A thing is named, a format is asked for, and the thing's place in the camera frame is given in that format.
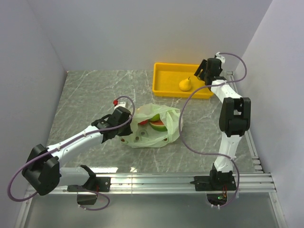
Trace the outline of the yellow pear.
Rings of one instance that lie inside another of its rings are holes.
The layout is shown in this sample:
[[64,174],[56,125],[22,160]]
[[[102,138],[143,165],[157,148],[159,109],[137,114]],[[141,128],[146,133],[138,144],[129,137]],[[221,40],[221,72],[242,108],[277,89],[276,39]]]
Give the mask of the yellow pear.
[[192,88],[190,77],[183,79],[179,82],[179,89],[183,92],[189,91]]

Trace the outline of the light green plastic bag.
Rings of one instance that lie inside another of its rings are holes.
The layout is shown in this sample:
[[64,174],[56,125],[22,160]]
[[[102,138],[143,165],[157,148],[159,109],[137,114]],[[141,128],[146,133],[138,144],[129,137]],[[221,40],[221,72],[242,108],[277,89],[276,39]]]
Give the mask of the light green plastic bag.
[[130,127],[132,133],[120,141],[132,148],[161,148],[176,141],[183,127],[178,108],[145,104],[136,109]]

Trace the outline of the green apple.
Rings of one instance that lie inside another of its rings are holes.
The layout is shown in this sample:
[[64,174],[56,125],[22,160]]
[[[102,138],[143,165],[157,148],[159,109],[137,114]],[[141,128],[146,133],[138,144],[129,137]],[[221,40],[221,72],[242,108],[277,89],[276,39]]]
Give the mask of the green apple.
[[156,122],[160,120],[160,114],[156,114],[152,118],[149,119],[150,122]]

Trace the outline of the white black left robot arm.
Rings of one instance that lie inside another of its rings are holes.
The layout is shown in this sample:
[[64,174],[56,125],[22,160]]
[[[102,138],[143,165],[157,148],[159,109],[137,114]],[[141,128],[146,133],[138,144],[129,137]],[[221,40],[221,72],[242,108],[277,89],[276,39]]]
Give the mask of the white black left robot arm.
[[89,167],[65,168],[64,165],[91,147],[116,136],[130,135],[131,120],[131,112],[126,108],[126,103],[121,102],[114,107],[112,114],[93,121],[73,137],[48,147],[42,144],[35,146],[28,157],[31,164],[22,170],[22,176],[41,196],[59,186],[98,190],[96,174]]

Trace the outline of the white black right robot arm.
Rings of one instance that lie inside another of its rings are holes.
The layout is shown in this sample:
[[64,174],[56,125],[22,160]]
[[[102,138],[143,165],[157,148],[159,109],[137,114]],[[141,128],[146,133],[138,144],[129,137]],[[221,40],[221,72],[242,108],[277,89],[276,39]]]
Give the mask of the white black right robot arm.
[[222,103],[219,128],[222,132],[218,156],[212,165],[209,176],[196,176],[197,190],[236,190],[233,176],[233,160],[238,144],[250,128],[251,100],[240,96],[220,74],[222,60],[219,57],[203,60],[195,76],[210,86],[209,90]]

